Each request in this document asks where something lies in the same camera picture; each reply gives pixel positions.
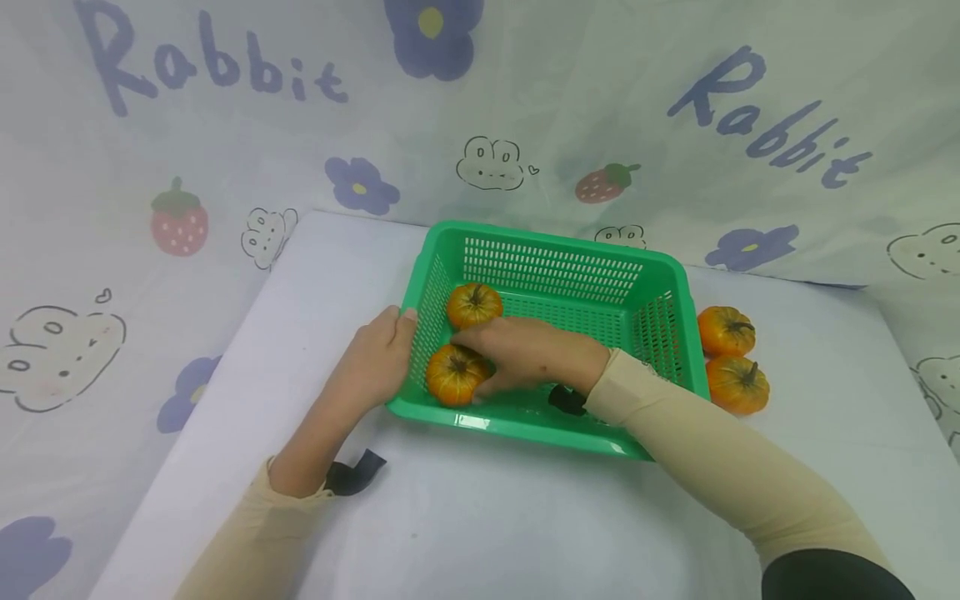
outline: black sleeve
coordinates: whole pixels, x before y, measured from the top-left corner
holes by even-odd
[[[887,569],[839,550],[798,550],[763,572],[763,600],[914,600]]]

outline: fabric backdrop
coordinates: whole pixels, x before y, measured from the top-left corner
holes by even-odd
[[[4,3],[0,598],[86,596],[311,209],[862,288],[960,454],[958,40],[950,0]]]

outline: orange pumpkin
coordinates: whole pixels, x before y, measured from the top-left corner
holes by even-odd
[[[496,290],[482,283],[461,285],[446,303],[450,324],[459,329],[473,327],[503,316],[503,300]]]
[[[697,317],[704,352],[712,356],[746,356],[756,344],[756,329],[747,315],[729,306],[711,306]]]
[[[770,400],[770,383],[757,364],[742,356],[718,356],[707,363],[713,403],[735,415],[763,410]]]
[[[447,344],[426,364],[426,389],[443,406],[466,406],[473,390],[492,375],[487,360],[463,346]]]

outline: hand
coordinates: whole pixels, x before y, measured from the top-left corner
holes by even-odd
[[[589,396],[610,360],[610,351],[589,336],[520,317],[475,325],[450,342],[476,350],[496,365],[496,374],[477,386],[474,395],[480,397],[547,382]]]
[[[401,316],[399,308],[388,306],[357,329],[326,380],[321,402],[336,403],[359,419],[396,396],[410,368],[416,332],[415,309],[408,308]]]

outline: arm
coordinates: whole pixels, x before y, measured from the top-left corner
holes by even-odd
[[[293,437],[260,468],[180,585],[177,600],[284,598],[333,493],[330,465],[353,427],[406,377],[417,313],[387,308],[354,336]]]
[[[853,508],[827,481],[626,352],[613,351],[585,407],[625,427],[677,483],[743,532],[764,568],[789,552],[829,548],[889,569]]]
[[[453,338],[497,365],[480,396],[560,382],[585,408],[624,426],[708,509],[742,531],[764,565],[804,548],[887,561],[849,504],[823,478],[721,409],[626,352],[530,319],[507,318]]]

